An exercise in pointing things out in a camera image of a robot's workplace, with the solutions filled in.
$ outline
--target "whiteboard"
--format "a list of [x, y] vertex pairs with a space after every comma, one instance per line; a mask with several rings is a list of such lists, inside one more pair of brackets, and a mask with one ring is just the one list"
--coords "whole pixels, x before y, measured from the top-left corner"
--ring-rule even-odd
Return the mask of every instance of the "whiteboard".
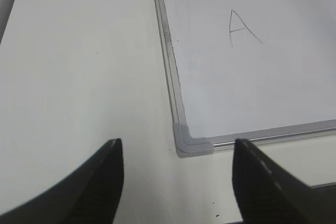
[[192, 137], [336, 118], [332, 0], [164, 1]]

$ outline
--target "black plastic part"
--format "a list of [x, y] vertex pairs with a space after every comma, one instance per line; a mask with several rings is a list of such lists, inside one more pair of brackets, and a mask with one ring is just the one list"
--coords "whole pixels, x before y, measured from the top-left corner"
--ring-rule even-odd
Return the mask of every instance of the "black plastic part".
[[233, 188], [244, 223], [336, 223], [335, 200], [282, 169], [248, 140], [237, 140]]
[[107, 141], [64, 180], [0, 216], [0, 224], [110, 224], [123, 181], [121, 140]]

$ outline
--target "white desk surface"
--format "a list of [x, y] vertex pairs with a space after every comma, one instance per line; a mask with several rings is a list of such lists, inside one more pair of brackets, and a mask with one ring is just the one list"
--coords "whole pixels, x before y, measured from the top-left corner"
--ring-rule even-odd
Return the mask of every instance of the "white desk surface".
[[[233, 152], [175, 153], [157, 26], [153, 0], [16, 0], [0, 46], [0, 213], [120, 137], [114, 223], [241, 219]], [[335, 148], [335, 136], [262, 147], [309, 185], [336, 181]]]

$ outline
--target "gray plastic corner piece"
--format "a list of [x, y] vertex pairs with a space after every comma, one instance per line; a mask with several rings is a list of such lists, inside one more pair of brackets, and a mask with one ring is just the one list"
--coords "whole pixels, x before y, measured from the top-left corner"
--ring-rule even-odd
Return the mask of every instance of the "gray plastic corner piece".
[[192, 138], [187, 125], [174, 123], [173, 130], [179, 157], [194, 157], [214, 152], [214, 146], [206, 138]]

